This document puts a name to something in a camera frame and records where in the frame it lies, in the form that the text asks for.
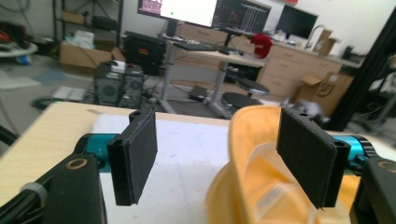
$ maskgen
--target black stool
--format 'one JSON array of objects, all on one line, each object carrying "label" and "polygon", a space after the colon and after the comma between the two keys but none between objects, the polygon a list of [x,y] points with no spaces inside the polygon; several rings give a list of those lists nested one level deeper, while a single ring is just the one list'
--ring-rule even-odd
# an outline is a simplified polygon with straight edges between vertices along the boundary
[{"label": "black stool", "polygon": [[270,92],[268,88],[263,85],[246,78],[236,80],[236,84],[241,89],[247,91],[247,95],[236,92],[225,92],[221,96],[222,102],[233,112],[245,106],[261,105],[262,103],[258,100],[252,99],[251,95],[268,95]]}]

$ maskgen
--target drawer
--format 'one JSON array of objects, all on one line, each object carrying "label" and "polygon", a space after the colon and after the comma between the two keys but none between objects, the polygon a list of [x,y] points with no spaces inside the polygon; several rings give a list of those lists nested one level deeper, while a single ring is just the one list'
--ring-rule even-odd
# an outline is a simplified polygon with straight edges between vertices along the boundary
[{"label": "drawer", "polygon": [[300,79],[300,64],[285,59],[271,57],[270,62],[265,66],[264,74],[273,77],[283,77],[288,79]]},{"label": "drawer", "polygon": [[270,57],[278,57],[286,60],[291,60],[295,62],[303,62],[307,60],[309,56],[304,53],[298,52],[294,49],[285,49],[279,46],[272,46],[270,50]]},{"label": "drawer", "polygon": [[258,82],[270,90],[270,95],[290,98],[294,98],[302,86],[302,82],[299,80],[272,76],[263,76]]},{"label": "drawer", "polygon": [[180,35],[186,39],[197,41],[204,40],[214,43],[222,43],[227,37],[227,35],[221,31],[189,24],[183,24],[181,26]]},{"label": "drawer", "polygon": [[328,60],[313,58],[305,61],[302,66],[302,74],[314,75],[316,77],[325,78],[329,73],[338,73],[341,70],[340,63],[330,62]]},{"label": "drawer", "polygon": [[249,39],[245,39],[239,36],[234,37],[229,44],[229,47],[240,49],[247,53],[254,53],[254,45],[250,44]]}]

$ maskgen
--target red object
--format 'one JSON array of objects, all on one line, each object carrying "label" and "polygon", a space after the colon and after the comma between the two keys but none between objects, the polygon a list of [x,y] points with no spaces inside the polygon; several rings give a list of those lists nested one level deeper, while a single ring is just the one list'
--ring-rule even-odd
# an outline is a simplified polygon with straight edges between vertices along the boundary
[{"label": "red object", "polygon": [[265,34],[254,35],[250,38],[250,42],[256,46],[254,53],[261,59],[267,57],[273,43],[271,37]]},{"label": "red object", "polygon": [[283,0],[283,1],[286,3],[293,4],[293,5],[296,5],[298,3],[298,0]]}]

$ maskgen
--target black pole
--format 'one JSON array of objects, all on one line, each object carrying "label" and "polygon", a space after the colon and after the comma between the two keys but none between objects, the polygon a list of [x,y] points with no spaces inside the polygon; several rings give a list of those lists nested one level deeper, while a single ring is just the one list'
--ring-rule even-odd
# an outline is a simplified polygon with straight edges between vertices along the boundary
[{"label": "black pole", "polygon": [[326,130],[343,131],[353,114],[364,102],[370,86],[378,75],[390,54],[396,52],[396,8],[373,44],[363,64],[359,68],[351,86],[337,106]]}]

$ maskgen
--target computer tower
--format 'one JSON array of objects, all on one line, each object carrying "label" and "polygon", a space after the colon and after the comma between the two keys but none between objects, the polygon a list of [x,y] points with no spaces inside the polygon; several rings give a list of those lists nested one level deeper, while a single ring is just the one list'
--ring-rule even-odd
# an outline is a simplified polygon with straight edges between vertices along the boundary
[{"label": "computer tower", "polygon": [[111,71],[111,63],[101,63],[94,77],[99,105],[118,106],[122,95],[122,76]]},{"label": "computer tower", "polygon": [[144,75],[140,66],[127,67],[123,82],[121,107],[139,109],[142,101]]}]

